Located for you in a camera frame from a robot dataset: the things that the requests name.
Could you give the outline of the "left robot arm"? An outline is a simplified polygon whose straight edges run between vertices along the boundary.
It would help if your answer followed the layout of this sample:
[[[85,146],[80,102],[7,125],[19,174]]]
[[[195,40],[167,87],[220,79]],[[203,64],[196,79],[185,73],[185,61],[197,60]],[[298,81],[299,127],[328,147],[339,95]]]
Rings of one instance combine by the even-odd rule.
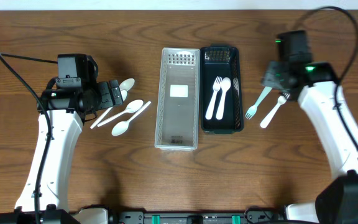
[[[74,149],[85,123],[83,115],[65,100],[83,99],[90,85],[69,87],[53,78],[42,93],[46,112],[39,116],[39,137],[26,185],[11,213],[0,213],[3,223],[117,223],[104,205],[91,205],[71,214],[68,182]]]

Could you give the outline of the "white plastic fork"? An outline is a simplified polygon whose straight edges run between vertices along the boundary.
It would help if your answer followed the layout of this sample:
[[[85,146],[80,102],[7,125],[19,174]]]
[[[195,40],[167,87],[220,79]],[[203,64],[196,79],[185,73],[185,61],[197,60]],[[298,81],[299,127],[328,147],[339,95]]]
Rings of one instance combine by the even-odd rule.
[[[270,112],[266,115],[266,117],[260,122],[261,128],[266,128],[270,124],[272,118],[275,116],[275,113],[277,112],[279,107],[285,104],[289,97],[290,97],[289,93],[283,93],[281,96],[278,97],[277,104],[270,110]]]
[[[216,96],[218,91],[221,89],[221,82],[222,82],[222,77],[216,77],[214,83],[213,83],[213,94],[211,96],[209,105],[207,107],[206,110],[206,114],[205,114],[205,118],[207,120],[210,120],[213,116],[213,111],[214,111],[214,106],[215,106],[215,102],[216,102]]]

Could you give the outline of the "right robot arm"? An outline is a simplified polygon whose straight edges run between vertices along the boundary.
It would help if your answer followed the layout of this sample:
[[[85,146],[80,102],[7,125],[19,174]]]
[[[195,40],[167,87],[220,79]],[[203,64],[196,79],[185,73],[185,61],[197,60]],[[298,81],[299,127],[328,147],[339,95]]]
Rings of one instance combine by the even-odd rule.
[[[264,86],[290,94],[315,128],[333,181],[309,203],[286,206],[287,223],[358,223],[358,125],[326,62],[290,67],[271,61]]]

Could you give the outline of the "white thick plastic spoon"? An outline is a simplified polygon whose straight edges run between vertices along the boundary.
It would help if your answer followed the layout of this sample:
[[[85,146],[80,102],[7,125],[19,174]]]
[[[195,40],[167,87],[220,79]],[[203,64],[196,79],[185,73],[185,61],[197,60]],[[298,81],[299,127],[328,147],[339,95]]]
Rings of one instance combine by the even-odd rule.
[[[217,110],[217,113],[216,113],[216,119],[218,119],[218,120],[221,120],[223,118],[224,104],[225,104],[225,100],[226,100],[226,93],[230,89],[230,87],[231,87],[230,78],[228,78],[228,77],[223,78],[223,80],[221,82],[222,95],[221,95],[218,110]]]

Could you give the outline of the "mint green plastic fork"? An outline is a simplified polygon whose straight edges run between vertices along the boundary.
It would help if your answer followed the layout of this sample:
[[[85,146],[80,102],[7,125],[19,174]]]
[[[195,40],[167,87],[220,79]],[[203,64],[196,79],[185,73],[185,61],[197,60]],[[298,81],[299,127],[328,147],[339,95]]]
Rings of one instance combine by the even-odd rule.
[[[247,110],[247,113],[245,115],[246,119],[251,119],[256,114],[258,106],[271,91],[272,91],[272,87],[268,87],[268,86],[266,86],[262,90],[256,102]]]

